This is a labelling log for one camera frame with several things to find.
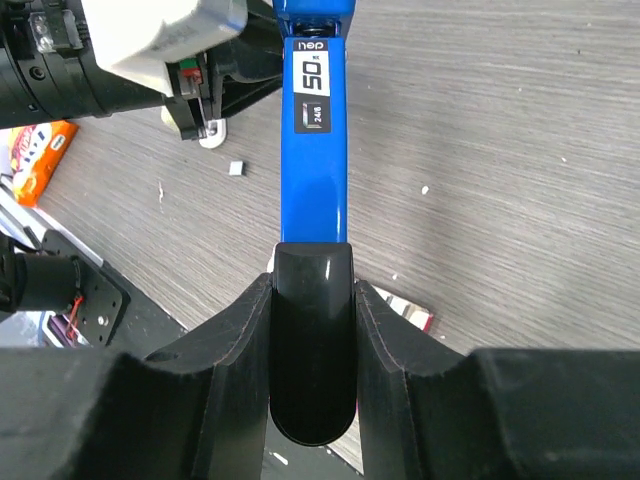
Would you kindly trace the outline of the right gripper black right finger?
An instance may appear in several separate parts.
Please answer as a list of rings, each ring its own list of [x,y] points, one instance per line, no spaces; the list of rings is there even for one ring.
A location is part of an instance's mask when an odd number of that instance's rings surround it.
[[[369,479],[635,479],[639,355],[461,355],[356,287],[358,413]]]

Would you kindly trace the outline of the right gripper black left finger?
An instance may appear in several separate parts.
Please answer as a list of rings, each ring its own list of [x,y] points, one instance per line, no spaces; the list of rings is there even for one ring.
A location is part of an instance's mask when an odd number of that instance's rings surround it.
[[[139,358],[113,348],[1,353],[5,479],[256,479],[268,405],[271,278]]]

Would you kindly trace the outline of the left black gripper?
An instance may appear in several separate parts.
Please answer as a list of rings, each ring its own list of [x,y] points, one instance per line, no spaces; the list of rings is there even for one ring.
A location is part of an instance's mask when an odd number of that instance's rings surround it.
[[[212,120],[228,119],[282,87],[283,40],[270,1],[249,1],[236,37],[168,65],[173,95],[164,100],[183,140],[206,136]]]

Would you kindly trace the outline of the white beige stapler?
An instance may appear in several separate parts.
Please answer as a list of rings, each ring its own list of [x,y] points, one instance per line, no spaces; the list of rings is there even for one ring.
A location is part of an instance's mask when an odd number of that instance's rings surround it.
[[[175,132],[179,131],[178,125],[165,106],[161,108],[160,115],[163,123],[167,127]],[[200,146],[208,150],[216,149],[220,147],[227,138],[227,120],[212,120],[205,127],[205,131],[206,136],[199,139]]]

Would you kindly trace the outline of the small grey staple strip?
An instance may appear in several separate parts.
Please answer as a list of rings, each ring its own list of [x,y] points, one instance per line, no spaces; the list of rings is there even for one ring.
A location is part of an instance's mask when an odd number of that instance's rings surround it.
[[[230,176],[244,176],[246,164],[244,161],[236,160],[232,161],[229,165]]]

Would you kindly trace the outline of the blue stapler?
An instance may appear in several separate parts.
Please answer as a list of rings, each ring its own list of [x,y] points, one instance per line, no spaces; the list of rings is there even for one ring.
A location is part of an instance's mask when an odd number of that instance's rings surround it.
[[[356,412],[346,70],[355,10],[352,1],[274,5],[284,49],[270,410],[285,437],[309,447],[340,438]]]

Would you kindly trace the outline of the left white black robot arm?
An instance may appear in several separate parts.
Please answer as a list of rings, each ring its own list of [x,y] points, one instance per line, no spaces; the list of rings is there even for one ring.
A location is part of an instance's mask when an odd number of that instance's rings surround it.
[[[21,127],[164,106],[184,140],[205,138],[282,86],[283,41],[264,1],[247,2],[236,37],[196,54],[202,83],[187,96],[160,92],[101,69],[79,1],[1,4],[1,126]]]

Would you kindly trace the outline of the red white staple box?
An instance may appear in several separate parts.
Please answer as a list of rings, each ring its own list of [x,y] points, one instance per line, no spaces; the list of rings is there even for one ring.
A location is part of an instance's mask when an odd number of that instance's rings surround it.
[[[382,288],[375,287],[375,290],[395,313],[423,332],[429,332],[434,318],[434,314],[431,311]]]

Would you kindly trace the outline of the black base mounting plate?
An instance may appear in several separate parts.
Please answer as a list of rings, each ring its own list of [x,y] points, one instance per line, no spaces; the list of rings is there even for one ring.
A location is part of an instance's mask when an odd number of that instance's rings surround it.
[[[47,230],[33,247],[1,235],[3,346],[105,347],[145,356],[186,329],[106,261]]]

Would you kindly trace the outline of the colourful snack packet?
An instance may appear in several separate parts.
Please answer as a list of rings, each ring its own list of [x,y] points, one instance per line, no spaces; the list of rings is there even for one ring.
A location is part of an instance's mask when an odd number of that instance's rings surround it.
[[[64,120],[9,130],[12,191],[19,205],[37,206],[78,130],[78,125]]]

